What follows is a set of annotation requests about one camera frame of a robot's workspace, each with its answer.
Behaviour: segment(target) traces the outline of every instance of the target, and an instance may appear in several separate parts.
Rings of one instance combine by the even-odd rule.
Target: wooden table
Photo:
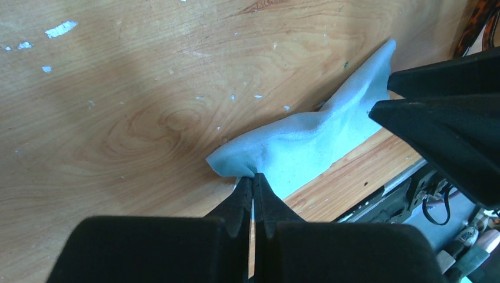
[[[449,58],[474,4],[2,1],[0,282],[43,281],[91,215],[204,215],[234,184],[208,154],[314,110],[389,37],[394,70]],[[381,130],[286,202],[330,221],[418,158]]]

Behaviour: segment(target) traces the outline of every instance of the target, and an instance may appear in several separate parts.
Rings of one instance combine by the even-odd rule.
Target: towel
[[[289,196],[380,130],[368,117],[389,99],[392,39],[351,75],[318,112],[305,112],[249,131],[224,144],[206,161],[223,177],[264,173],[274,193]]]

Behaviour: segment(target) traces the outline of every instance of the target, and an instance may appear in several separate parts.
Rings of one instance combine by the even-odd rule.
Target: black cable
[[[453,188],[452,185],[448,185],[448,187],[445,189],[446,191],[445,191],[444,196],[445,196],[446,220],[443,223],[439,223],[439,222],[435,221],[434,218],[432,218],[432,216],[429,214],[429,211],[427,210],[428,198],[425,198],[422,200],[423,215],[425,216],[425,218],[427,218],[427,220],[430,223],[435,224],[435,225],[439,225],[439,226],[445,226],[450,221],[450,218],[452,216],[452,214],[450,212],[450,191],[452,190],[452,188]]]

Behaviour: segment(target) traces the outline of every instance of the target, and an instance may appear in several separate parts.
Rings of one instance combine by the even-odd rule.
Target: gray surface
[[[465,223],[471,216],[475,205],[464,195],[460,194],[450,200],[451,218],[445,226],[437,226],[430,223],[422,213],[422,207],[413,211],[412,216],[405,221],[406,224],[417,227],[430,242],[435,251],[440,251],[442,247],[457,236],[465,228]],[[437,222],[446,220],[446,209],[444,203],[429,209],[429,214]]]

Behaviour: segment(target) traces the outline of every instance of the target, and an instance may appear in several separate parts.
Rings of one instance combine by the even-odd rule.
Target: light blue cloth
[[[395,49],[396,42],[388,40],[318,112],[298,113],[249,131],[206,161],[223,177],[264,173],[278,197],[289,196],[380,130],[368,112],[377,101],[389,99]]]

